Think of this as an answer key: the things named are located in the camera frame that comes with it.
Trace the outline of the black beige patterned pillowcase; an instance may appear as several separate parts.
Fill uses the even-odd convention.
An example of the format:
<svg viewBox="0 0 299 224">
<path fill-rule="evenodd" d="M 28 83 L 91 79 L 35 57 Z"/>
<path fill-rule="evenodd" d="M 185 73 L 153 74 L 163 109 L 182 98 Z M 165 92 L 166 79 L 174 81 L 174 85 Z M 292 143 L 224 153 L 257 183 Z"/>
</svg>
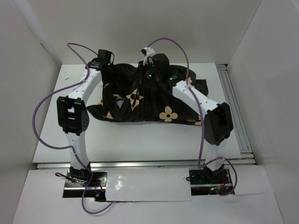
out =
<svg viewBox="0 0 299 224">
<path fill-rule="evenodd" d="M 181 100 L 160 88 L 139 68 L 120 63 L 102 76 L 99 103 L 87 107 L 96 119 L 109 122 L 162 122 L 201 125 L 200 116 Z"/>
</svg>

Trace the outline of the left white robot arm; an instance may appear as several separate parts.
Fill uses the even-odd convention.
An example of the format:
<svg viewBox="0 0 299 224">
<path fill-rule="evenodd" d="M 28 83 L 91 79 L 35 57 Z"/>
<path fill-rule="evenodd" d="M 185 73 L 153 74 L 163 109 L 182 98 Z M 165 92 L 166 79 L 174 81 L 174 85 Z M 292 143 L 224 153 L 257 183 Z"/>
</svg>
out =
<svg viewBox="0 0 299 224">
<path fill-rule="evenodd" d="M 57 99 L 58 124 L 62 127 L 70 146 L 70 175 L 81 186 L 87 186 L 92 182 L 85 143 L 85 132 L 90 119 L 85 104 L 95 87 L 102 81 L 102 74 L 111 66 L 113 57 L 111 51 L 99 49 L 97 57 L 85 66 L 79 85 L 67 96 Z"/>
</svg>

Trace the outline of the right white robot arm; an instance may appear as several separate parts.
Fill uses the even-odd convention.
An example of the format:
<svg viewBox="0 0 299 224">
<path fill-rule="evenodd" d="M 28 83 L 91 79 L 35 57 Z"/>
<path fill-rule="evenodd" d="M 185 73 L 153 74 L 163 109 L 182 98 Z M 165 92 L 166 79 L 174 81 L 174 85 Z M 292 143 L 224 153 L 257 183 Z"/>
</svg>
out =
<svg viewBox="0 0 299 224">
<path fill-rule="evenodd" d="M 204 178 L 209 183 L 216 182 L 224 169 L 224 150 L 227 139 L 233 131 L 230 106 L 218 103 L 192 87 L 187 78 L 171 70 L 170 62 L 163 53 L 156 53 L 152 48 L 142 49 L 144 59 L 139 68 L 150 81 L 157 83 L 168 95 L 177 98 L 193 109 L 201 120 L 201 145 L 208 146 L 204 164 Z"/>
</svg>

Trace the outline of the white cover plate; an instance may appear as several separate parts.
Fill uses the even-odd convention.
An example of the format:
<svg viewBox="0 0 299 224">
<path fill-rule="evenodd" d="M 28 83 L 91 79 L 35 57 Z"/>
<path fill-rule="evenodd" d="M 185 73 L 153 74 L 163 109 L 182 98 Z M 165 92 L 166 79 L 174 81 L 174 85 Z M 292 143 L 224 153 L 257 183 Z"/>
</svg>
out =
<svg viewBox="0 0 299 224">
<path fill-rule="evenodd" d="M 105 197 L 114 202 L 184 202 L 192 199 L 187 168 L 109 168 Z"/>
</svg>

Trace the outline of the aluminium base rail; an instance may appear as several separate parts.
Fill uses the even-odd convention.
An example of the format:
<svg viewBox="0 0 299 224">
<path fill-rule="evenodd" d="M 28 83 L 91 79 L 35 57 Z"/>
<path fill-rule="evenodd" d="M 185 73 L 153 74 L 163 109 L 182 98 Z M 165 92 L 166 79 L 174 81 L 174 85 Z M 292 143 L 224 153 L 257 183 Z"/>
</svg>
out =
<svg viewBox="0 0 299 224">
<path fill-rule="evenodd" d="M 231 163 L 235 169 L 238 165 L 256 165 L 256 161 L 252 154 L 241 154 L 240 159 L 233 159 Z M 217 177 L 208 179 L 207 174 L 197 168 L 196 161 L 138 161 L 138 162 L 101 162 L 92 163 L 92 171 L 94 172 L 93 180 L 89 185 L 85 196 L 93 197 L 97 202 L 105 202 L 105 190 L 107 186 L 107 169 L 108 168 L 189 168 L 187 181 L 191 184 L 191 195 L 215 195 L 216 190 L 212 188 L 225 184 L 221 193 L 227 193 L 233 187 L 233 171 L 229 171 L 230 166 L 225 162 L 225 170 L 221 171 Z M 37 169 L 58 169 L 66 168 L 67 174 L 55 173 L 55 176 L 65 179 L 63 198 L 81 198 L 85 189 L 85 182 L 71 178 L 69 172 L 69 163 L 58 164 L 38 164 Z"/>
</svg>

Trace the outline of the aluminium side rail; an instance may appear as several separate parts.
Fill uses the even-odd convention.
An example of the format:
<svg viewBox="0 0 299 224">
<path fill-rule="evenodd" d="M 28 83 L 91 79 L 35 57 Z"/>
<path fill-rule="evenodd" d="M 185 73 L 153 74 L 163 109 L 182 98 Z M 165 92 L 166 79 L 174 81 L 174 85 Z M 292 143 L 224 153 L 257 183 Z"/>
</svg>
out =
<svg viewBox="0 0 299 224">
<path fill-rule="evenodd" d="M 253 162 L 248 162 L 248 164 L 256 164 L 256 160 L 252 152 L 251 144 L 249 142 L 247 131 L 245 129 L 245 125 L 232 86 L 232 82 L 228 74 L 227 64 L 217 64 L 216 69 L 219 74 L 225 99 L 231 108 L 234 123 L 234 132 L 236 140 L 238 142 L 238 147 L 240 149 L 241 158 L 242 160 L 253 160 Z"/>
</svg>

